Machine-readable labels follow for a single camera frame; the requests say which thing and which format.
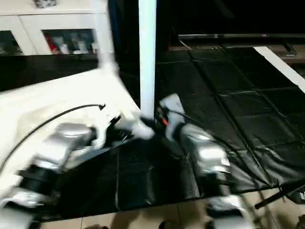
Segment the item on shelf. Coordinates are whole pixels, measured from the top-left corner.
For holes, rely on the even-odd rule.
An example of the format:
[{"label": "item on shelf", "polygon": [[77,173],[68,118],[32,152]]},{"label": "item on shelf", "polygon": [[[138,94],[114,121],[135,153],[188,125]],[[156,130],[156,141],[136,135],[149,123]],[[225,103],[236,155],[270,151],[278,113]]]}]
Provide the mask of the item on shelf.
[{"label": "item on shelf", "polygon": [[70,36],[71,36],[71,40],[72,40],[72,44],[73,44],[74,50],[78,50],[79,46],[78,46],[78,35],[77,35],[77,32],[71,32]]},{"label": "item on shelf", "polygon": [[84,41],[78,41],[78,46],[79,46],[79,49],[82,53],[89,53],[88,52],[88,49],[87,49],[87,46],[86,46],[86,42]]},{"label": "item on shelf", "polygon": [[71,35],[70,35],[69,30],[61,30],[61,36],[63,37],[63,40],[65,41],[65,44],[68,46],[69,53],[73,53],[74,51],[74,46],[71,40]]},{"label": "item on shelf", "polygon": [[47,40],[47,43],[49,45],[49,48],[53,54],[59,54],[60,52],[58,51],[57,47],[52,43],[51,38],[49,35],[45,35],[45,38]]},{"label": "item on shelf", "polygon": [[93,42],[93,34],[91,30],[81,32],[81,39],[86,42],[88,52],[92,53],[91,43]]},{"label": "item on shelf", "polygon": [[57,4],[57,0],[34,0],[34,3],[37,8],[46,8],[55,6]]},{"label": "item on shelf", "polygon": [[97,52],[97,49],[98,49],[97,43],[91,43],[91,46],[92,46],[92,51],[93,51],[93,53],[96,53],[96,52]]},{"label": "item on shelf", "polygon": [[75,50],[75,51],[73,52],[73,54],[81,54],[81,51],[80,51],[80,50]]},{"label": "item on shelf", "polygon": [[52,38],[54,43],[57,45],[57,47],[60,49],[61,54],[69,54],[69,48],[68,45],[64,43],[63,37],[53,37]]}]

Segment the black stand leg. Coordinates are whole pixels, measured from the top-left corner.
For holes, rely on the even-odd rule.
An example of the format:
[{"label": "black stand leg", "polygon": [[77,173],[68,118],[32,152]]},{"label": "black stand leg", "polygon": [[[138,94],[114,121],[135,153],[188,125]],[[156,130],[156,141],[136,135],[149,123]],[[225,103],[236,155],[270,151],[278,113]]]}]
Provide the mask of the black stand leg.
[{"label": "black stand leg", "polygon": [[283,46],[285,47],[285,49],[288,52],[288,54],[286,54],[285,56],[287,56],[287,57],[295,57],[297,55],[296,50],[286,40],[284,40]]},{"label": "black stand leg", "polygon": [[267,199],[264,199],[263,201],[257,203],[254,205],[255,209],[260,209],[262,207],[265,207],[266,205],[288,195],[291,192],[297,191],[300,188],[305,187],[305,185],[298,185],[298,186],[294,186],[291,185],[290,187],[285,187],[283,189],[281,189],[278,193],[275,193],[274,195],[272,195],[271,197],[268,197]]}]

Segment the red component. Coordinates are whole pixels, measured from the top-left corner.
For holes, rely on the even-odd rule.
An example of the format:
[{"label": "red component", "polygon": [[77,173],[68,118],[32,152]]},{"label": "red component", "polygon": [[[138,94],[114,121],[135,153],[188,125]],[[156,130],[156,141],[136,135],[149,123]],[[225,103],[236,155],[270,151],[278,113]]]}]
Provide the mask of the red component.
[{"label": "red component", "polygon": [[51,52],[52,52],[53,54],[58,54],[59,51],[58,51],[57,47],[55,46],[55,44],[52,43],[51,37],[50,37],[49,35],[45,35],[45,38],[46,38],[46,40],[47,40],[47,43],[48,43],[48,45],[49,45],[49,48],[50,48]]},{"label": "red component", "polygon": [[163,122],[165,125],[168,125],[168,121],[167,121],[165,118],[162,118],[162,122]]}]

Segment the black mat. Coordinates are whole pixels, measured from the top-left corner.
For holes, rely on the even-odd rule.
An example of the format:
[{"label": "black mat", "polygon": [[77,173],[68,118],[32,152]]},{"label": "black mat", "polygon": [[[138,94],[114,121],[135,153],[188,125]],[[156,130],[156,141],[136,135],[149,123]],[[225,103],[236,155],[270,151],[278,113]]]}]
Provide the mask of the black mat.
[{"label": "black mat", "polygon": [[[9,61],[2,68],[7,79],[2,90],[96,66],[89,56],[17,59],[20,71],[10,74]],[[120,67],[123,82],[139,103],[138,64],[126,59]],[[20,81],[13,81],[16,75]],[[188,115],[235,149],[227,149],[234,193],[305,180],[305,95],[254,49],[158,55],[156,101],[171,93],[178,93]],[[208,184],[197,184],[188,158],[158,137],[101,155],[67,174],[59,213],[75,218],[204,198]]]}]

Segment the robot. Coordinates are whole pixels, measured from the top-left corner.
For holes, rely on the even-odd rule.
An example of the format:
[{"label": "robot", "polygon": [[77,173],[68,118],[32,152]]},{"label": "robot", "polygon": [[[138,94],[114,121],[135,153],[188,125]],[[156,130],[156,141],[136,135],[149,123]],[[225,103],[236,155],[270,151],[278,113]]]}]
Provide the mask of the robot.
[{"label": "robot", "polygon": [[[131,137],[149,138],[162,129],[164,135],[191,156],[193,172],[202,186],[208,186],[207,213],[212,220],[210,229],[253,229],[239,196],[230,192],[230,163],[221,143],[201,127],[186,123],[184,110],[177,95],[160,101],[151,127],[138,120],[137,125],[115,125],[107,131],[126,130]],[[89,146],[97,138],[97,130],[84,124],[62,123],[45,139],[27,169],[20,171],[22,181],[0,200],[0,228],[38,229],[40,218],[48,214],[47,206],[56,205],[59,193],[56,184],[70,155]]]}]

